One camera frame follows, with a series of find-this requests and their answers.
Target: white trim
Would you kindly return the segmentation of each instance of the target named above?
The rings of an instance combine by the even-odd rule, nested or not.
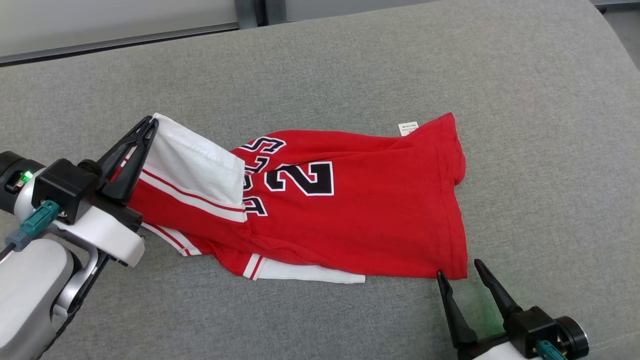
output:
[[[318,265],[292,265],[272,259],[262,258],[262,263],[254,276],[256,279],[295,279],[325,281],[338,284],[362,284],[366,276],[323,268]]]
[[[235,221],[235,222],[245,222],[246,221],[246,213],[244,211],[232,211],[223,208],[219,208],[217,206],[213,206],[206,201],[197,199],[196,197],[191,197],[189,195],[184,195],[171,186],[163,183],[162,181],[155,179],[149,175],[146,175],[144,172],[140,174],[140,180],[145,183],[153,186],[154,188],[166,193],[167,195],[171,195],[176,200],[194,206],[198,209],[204,210],[210,214],[213,214],[217,217],[224,218],[227,220]]]
[[[187,193],[187,196],[203,197],[207,199],[209,202],[213,203],[214,206],[218,206],[221,208],[233,208],[238,210],[243,209],[240,203],[229,203],[229,202],[219,201],[218,199],[212,199],[211,196],[201,191],[201,189],[185,188],[184,186],[177,184],[176,181],[173,180],[173,174],[167,173],[164,170],[158,170],[154,167],[145,165],[145,167],[142,169],[142,174],[144,174],[145,176],[149,176],[148,174],[145,174],[145,172],[148,172],[149,174],[153,175],[151,177],[156,176],[162,179],[163,181],[170,183],[171,185],[180,189],[180,191]]]
[[[160,126],[144,169],[180,191],[242,209],[244,161],[168,117],[154,117]]]
[[[251,279],[251,274],[253,274],[253,269],[255,269],[255,265],[258,263],[258,259],[260,259],[260,255],[252,254],[249,262],[246,264],[246,268],[244,268],[244,272],[242,276]]]
[[[267,262],[267,260],[268,259],[264,256],[262,257],[262,261],[260,262],[260,265],[258,265],[258,269],[256,269],[255,275],[253,275],[253,280],[260,279],[260,273],[262,272],[262,268],[264,267],[264,264]]]
[[[191,241],[189,241],[189,239],[186,236],[184,236],[180,231],[175,229],[169,229],[168,227],[164,227],[160,225],[157,225],[157,226],[161,227],[162,230],[166,231],[167,233],[169,233],[169,235],[173,236],[174,239],[178,240],[182,244],[182,246],[185,247],[185,249],[189,250],[192,256],[202,255],[200,250],[195,245],[193,245]]]
[[[169,244],[171,244],[172,247],[174,247],[176,250],[178,250],[178,252],[180,252],[182,254],[182,256],[188,256],[187,252],[184,251],[184,249],[182,247],[180,247],[180,245],[176,244],[175,241],[173,239],[171,239],[170,237],[168,237],[167,235],[163,234],[160,230],[156,229],[155,227],[147,224],[146,222],[142,223],[142,226],[151,231],[152,233],[160,236],[164,241],[168,242]]]

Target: green led light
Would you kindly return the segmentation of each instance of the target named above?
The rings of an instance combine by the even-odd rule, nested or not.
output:
[[[22,182],[26,183],[27,181],[31,180],[32,177],[33,177],[33,173],[27,170],[22,175]]]

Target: clothing tag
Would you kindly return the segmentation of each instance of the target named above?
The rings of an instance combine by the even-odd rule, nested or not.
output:
[[[404,124],[398,124],[398,128],[400,129],[400,136],[407,136],[413,130],[418,128],[418,122],[405,122]]]

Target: black number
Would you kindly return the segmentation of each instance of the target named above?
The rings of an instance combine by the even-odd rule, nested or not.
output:
[[[240,146],[240,149],[251,152],[260,150],[260,152],[265,152],[266,154],[273,154],[285,145],[287,143],[284,140],[263,136],[255,139],[253,143]]]
[[[253,188],[253,181],[251,180],[251,176],[250,175],[245,175],[244,176],[244,183],[243,183],[243,187],[242,187],[242,191],[247,191],[247,190],[251,190]]]
[[[254,162],[258,165],[251,167],[247,164],[244,164],[245,174],[254,174],[256,172],[262,171],[262,169],[269,163],[269,158],[267,158],[266,156],[256,156]]]
[[[264,209],[262,200],[260,200],[259,197],[245,197],[242,199],[242,202],[244,203],[244,210],[246,210],[247,213],[256,213],[261,217],[267,216],[267,211]]]
[[[309,175],[297,165],[283,165],[264,174],[264,183],[272,192],[287,189],[288,176],[307,196],[333,195],[333,165],[331,161],[309,163]]]

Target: gray fabric surface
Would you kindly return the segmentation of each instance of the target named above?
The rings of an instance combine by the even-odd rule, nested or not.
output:
[[[161,112],[225,148],[280,129],[398,135],[452,111],[471,261],[569,315],[592,359],[640,351],[640,74],[587,2],[441,1],[0,69],[0,143],[98,158]],[[15,220],[0,217],[8,233]],[[436,282],[257,282],[147,235],[43,359],[454,359]],[[453,283],[480,336],[499,314]]]

